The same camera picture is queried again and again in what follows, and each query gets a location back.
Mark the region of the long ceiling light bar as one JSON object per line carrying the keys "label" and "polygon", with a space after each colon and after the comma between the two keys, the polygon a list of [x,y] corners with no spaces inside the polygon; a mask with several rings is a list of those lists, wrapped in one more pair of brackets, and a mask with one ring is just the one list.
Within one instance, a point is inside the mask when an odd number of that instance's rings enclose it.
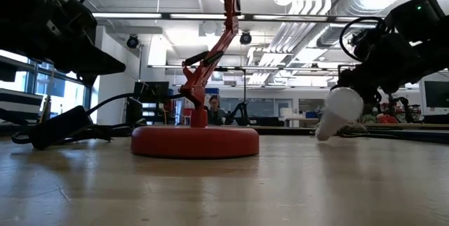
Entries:
{"label": "long ceiling light bar", "polygon": [[[96,19],[113,20],[200,20],[224,21],[220,13],[94,13]],[[241,14],[239,21],[248,22],[316,22],[343,24],[355,20],[354,16],[338,15],[289,15],[289,14]]]}

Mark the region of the red desk lamp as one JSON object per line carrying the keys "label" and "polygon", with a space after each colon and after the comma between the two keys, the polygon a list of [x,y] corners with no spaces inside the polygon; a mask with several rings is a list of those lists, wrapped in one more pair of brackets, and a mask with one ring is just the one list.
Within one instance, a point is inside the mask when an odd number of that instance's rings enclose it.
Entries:
{"label": "red desk lamp", "polygon": [[224,32],[214,47],[182,63],[187,80],[179,93],[194,104],[189,125],[136,128],[130,142],[133,154],[166,159],[231,159],[259,154],[259,135],[254,129],[208,126],[206,84],[238,32],[239,0],[224,0],[224,11]]}

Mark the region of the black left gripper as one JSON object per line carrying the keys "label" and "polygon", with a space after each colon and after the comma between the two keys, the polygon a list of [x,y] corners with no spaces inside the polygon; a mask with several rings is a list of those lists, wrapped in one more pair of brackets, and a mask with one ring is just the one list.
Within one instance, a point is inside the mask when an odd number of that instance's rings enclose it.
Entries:
{"label": "black left gripper", "polygon": [[0,0],[0,49],[49,60],[85,86],[126,65],[95,47],[92,13],[77,0]]}

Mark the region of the person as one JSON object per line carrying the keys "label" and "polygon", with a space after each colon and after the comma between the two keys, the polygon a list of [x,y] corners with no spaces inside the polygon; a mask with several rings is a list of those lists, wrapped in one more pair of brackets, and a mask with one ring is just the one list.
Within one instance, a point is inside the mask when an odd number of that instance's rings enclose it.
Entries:
{"label": "person", "polygon": [[208,124],[214,126],[221,126],[225,124],[226,112],[219,107],[219,98],[217,95],[212,95],[209,99],[210,107],[207,109]]}

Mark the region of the white lightbulb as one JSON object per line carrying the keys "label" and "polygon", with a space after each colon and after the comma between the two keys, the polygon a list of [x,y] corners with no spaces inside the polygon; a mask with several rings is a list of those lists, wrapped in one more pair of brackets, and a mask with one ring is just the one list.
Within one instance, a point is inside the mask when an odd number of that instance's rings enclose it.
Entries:
{"label": "white lightbulb", "polygon": [[363,99],[355,90],[347,87],[331,90],[315,131],[316,139],[327,141],[345,125],[356,121],[363,111],[363,106]]}

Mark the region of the black monitor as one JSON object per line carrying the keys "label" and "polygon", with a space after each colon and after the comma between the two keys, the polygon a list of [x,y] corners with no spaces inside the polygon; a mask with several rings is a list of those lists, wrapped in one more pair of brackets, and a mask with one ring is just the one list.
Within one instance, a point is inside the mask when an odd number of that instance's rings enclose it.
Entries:
{"label": "black monitor", "polygon": [[449,108],[449,81],[425,81],[424,94],[427,107]]}
{"label": "black monitor", "polygon": [[141,103],[161,102],[168,97],[168,81],[135,82],[135,99]]}

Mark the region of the ribbed silver ventilation duct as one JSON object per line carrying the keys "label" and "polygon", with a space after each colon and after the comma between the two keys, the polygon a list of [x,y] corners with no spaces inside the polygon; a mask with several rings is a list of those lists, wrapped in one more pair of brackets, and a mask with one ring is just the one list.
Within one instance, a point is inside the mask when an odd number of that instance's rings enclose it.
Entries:
{"label": "ribbed silver ventilation duct", "polygon": [[333,47],[339,44],[340,34],[343,30],[343,26],[335,27],[328,26],[323,30],[323,33],[316,40],[316,46],[320,48]]}

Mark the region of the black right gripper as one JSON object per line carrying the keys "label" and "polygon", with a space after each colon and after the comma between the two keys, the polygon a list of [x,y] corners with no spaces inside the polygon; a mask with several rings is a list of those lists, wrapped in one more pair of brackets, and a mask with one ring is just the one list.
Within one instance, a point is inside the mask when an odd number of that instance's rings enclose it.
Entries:
{"label": "black right gripper", "polygon": [[381,34],[369,29],[355,35],[354,57],[360,63],[341,72],[336,88],[356,91],[365,104],[377,104],[385,93],[394,93],[400,86],[415,84],[423,77],[423,43],[409,42],[397,33]]}

